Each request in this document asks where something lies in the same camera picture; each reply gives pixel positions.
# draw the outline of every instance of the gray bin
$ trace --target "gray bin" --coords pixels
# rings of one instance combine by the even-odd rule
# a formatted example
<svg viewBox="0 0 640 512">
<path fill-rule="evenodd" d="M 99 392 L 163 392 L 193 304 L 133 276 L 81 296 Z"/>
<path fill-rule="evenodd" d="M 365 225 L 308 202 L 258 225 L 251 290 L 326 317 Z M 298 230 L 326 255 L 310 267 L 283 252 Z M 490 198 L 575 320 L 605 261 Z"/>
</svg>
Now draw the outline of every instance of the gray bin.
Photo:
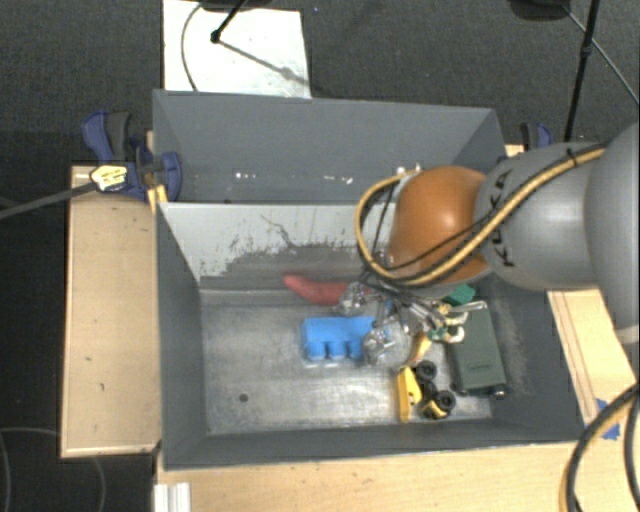
<svg viewBox="0 0 640 512">
<path fill-rule="evenodd" d="M 291 114 L 297 108 L 300 117 Z M 295 130 L 288 116 L 297 119 Z M 233 147 L 225 126 L 243 127 Z M 445 421 L 412 418 L 403 425 L 394 384 L 408 349 L 403 334 L 395 334 L 396 345 L 375 368 L 349 360 L 311 364 L 300 346 L 300 323 L 327 310 L 282 286 L 288 272 L 317 279 L 357 275 L 353 203 L 394 167 L 417 161 L 490 170 L 503 151 L 493 112 L 158 92 L 154 132 L 156 151 L 179 151 L 186 173 L 186 202 L 162 204 L 157 216 L 168 469 L 399 455 L 579 435 L 582 418 L 544 294 L 492 276 L 474 283 L 489 303 L 509 394 L 498 401 L 461 398 Z M 256 137 L 266 140 L 268 134 L 271 149 L 254 145 Z M 406 141 L 399 144 L 401 134 Z M 385 140 L 396 143 L 384 146 Z M 326 152 L 350 162 L 351 183 L 319 178 L 337 176 L 315 160 Z M 289 166 L 292 158 L 298 161 Z M 235 169 L 251 176 L 251 166 L 259 163 L 277 186 L 233 180 Z M 441 349 L 434 347 L 430 358 L 440 362 L 438 384 L 445 387 L 449 375 Z"/>
</svg>

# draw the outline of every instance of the scratched metal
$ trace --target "scratched metal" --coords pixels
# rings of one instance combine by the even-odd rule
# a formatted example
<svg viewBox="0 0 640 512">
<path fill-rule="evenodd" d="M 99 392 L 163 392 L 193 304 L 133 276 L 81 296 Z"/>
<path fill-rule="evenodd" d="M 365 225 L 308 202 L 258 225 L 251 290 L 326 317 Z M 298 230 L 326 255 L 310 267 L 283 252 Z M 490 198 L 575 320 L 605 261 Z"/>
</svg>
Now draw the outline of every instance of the scratched metal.
<svg viewBox="0 0 640 512">
<path fill-rule="evenodd" d="M 311 363 L 300 326 L 329 308 L 306 303 L 284 288 L 282 275 L 353 279 L 351 205 L 162 205 L 200 284 L 206 416 L 212 435 L 394 424 L 395 375 L 410 340 L 390 328 L 395 344 L 375 367 L 345 359 Z M 373 238 L 377 212 L 365 226 Z M 389 222 L 382 230 L 382 243 Z M 375 305 L 363 314 L 374 315 Z M 450 374 L 443 347 L 436 384 Z M 490 416 L 488 399 L 459 398 L 450 420 Z M 411 421 L 427 422 L 412 418 Z"/>
<path fill-rule="evenodd" d="M 398 422 L 395 374 L 410 340 L 397 326 L 390 329 L 396 344 L 375 367 L 350 359 L 312 363 L 304 357 L 300 325 L 307 317 L 326 316 L 327 308 L 287 304 L 286 291 L 264 299 L 254 294 L 253 305 L 225 306 L 227 293 L 234 292 L 209 290 L 201 297 L 211 434 Z M 437 385 L 446 388 L 443 347 L 434 345 L 429 359 L 440 370 Z M 451 420 L 488 416 L 487 399 L 460 397 Z M 417 415 L 411 421 L 427 423 Z"/>
</svg>

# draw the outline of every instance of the white paper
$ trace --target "white paper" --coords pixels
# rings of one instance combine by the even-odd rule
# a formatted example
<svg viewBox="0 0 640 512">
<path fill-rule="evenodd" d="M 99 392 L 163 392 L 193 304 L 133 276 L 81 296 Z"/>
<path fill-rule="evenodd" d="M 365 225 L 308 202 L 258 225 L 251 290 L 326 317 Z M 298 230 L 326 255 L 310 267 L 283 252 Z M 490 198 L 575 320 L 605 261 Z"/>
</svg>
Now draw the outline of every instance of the white paper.
<svg viewBox="0 0 640 512">
<path fill-rule="evenodd" d="M 195 2 L 164 0 L 164 87 L 191 91 L 182 57 L 182 30 Z M 240 11 L 210 41 L 227 12 L 199 9 L 184 36 L 184 55 L 197 90 L 310 98 L 302 19 L 299 12 Z"/>
</svg>

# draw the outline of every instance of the yellow label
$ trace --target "yellow label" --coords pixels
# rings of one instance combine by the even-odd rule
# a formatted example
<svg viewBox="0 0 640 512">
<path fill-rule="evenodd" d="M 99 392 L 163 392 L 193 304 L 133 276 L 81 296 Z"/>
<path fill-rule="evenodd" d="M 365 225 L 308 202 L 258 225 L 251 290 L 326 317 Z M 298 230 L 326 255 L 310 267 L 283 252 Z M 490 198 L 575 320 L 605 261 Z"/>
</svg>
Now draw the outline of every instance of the yellow label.
<svg viewBox="0 0 640 512">
<path fill-rule="evenodd" d="M 127 185 L 127 172 L 123 165 L 101 165 L 90 177 L 103 192 L 115 192 Z"/>
</svg>

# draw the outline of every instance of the wooden table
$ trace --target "wooden table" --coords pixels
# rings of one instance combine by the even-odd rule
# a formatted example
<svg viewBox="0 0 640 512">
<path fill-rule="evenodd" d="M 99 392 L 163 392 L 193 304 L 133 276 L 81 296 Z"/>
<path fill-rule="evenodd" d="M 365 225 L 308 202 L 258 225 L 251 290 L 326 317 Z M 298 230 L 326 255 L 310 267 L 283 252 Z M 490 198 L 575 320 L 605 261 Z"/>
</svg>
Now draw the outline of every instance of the wooden table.
<svg viewBox="0 0 640 512">
<path fill-rule="evenodd" d="M 88 170 L 74 168 L 72 185 L 86 183 Z M 161 437 L 152 220 L 148 206 L 121 196 L 71 202 L 63 457 L 150 452 Z M 612 400 L 633 374 L 599 292 L 549 300 L 583 415 L 592 419 L 595 398 Z M 600 439 L 587 453 L 577 486 L 586 512 L 634 510 L 622 444 Z M 177 472 L 159 460 L 156 478 L 188 482 L 194 512 L 554 511 L 572 446 Z"/>
</svg>

